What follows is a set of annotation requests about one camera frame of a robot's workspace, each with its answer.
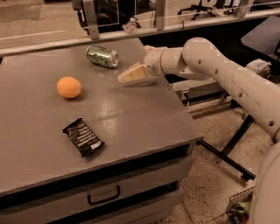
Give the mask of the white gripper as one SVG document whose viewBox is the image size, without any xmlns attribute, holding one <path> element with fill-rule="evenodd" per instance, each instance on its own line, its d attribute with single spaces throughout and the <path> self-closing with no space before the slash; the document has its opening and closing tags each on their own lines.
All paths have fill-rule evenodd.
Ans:
<svg viewBox="0 0 280 224">
<path fill-rule="evenodd" d="M 160 75 L 164 75 L 161 58 L 166 47 L 154 47 L 146 45 L 146 52 L 143 62 L 139 62 L 130 66 L 127 70 L 117 76 L 117 80 L 124 86 L 140 85 L 155 81 Z"/>
</svg>

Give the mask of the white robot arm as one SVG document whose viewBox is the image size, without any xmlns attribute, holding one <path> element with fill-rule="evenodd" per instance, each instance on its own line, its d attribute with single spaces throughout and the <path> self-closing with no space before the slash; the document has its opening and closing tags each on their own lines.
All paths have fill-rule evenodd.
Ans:
<svg viewBox="0 0 280 224">
<path fill-rule="evenodd" d="M 275 140 L 257 176 L 248 224 L 280 224 L 280 87 L 228 59 L 205 38 L 191 38 L 176 48 L 146 46 L 141 60 L 118 80 L 136 83 L 165 74 L 212 77 Z"/>
</svg>

